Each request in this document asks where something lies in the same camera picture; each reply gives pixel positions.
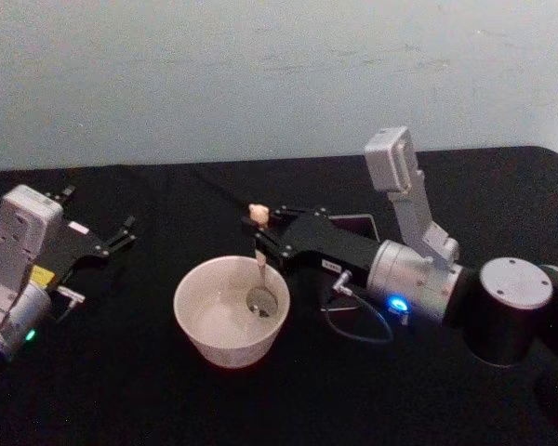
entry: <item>yellow label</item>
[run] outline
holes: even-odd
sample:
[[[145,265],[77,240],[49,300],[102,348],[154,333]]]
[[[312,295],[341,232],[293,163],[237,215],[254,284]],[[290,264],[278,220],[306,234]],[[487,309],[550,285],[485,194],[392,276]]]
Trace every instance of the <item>yellow label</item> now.
[[[38,267],[35,265],[31,270],[31,280],[41,286],[43,289],[46,289],[50,281],[54,278],[56,274],[52,271]]]

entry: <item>blue led light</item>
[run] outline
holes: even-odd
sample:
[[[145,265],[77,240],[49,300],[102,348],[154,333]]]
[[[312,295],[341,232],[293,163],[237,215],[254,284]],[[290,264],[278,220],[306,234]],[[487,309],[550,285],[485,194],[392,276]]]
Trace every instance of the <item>blue led light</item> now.
[[[407,311],[409,307],[401,297],[391,297],[389,299],[389,306],[397,311]]]

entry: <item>black table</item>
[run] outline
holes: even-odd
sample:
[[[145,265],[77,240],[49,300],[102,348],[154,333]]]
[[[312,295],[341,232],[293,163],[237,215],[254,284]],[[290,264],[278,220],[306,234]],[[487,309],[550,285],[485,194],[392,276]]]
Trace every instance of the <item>black table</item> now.
[[[539,148],[418,154],[434,219],[460,263],[496,256],[558,265],[558,155]],[[0,173],[73,183],[67,209],[107,236],[128,214],[140,236],[70,287],[82,311],[39,330],[0,375],[0,444],[558,444],[531,387],[552,359],[535,343],[516,367],[475,359],[460,333],[414,319],[385,348],[331,332],[288,279],[292,306],[270,353],[243,371],[206,363],[173,319],[180,278],[215,256],[251,256],[250,202],[370,212],[399,241],[387,198],[361,156]]]

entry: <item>white bowl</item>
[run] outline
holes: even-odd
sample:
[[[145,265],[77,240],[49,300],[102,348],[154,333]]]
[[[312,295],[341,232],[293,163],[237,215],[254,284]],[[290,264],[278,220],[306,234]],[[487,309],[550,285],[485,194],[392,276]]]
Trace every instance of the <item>white bowl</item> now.
[[[260,284],[256,259],[242,256],[213,258],[181,280],[174,296],[176,320],[208,361],[239,369],[269,351],[289,311],[289,290],[281,274],[267,266],[266,286],[277,298],[277,312],[261,318],[246,305],[247,292]]]

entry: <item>white wall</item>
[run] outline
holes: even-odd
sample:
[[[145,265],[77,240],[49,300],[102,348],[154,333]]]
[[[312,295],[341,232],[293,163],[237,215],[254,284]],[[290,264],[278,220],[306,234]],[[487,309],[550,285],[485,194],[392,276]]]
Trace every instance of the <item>white wall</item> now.
[[[558,0],[0,1],[0,169],[558,151]]]

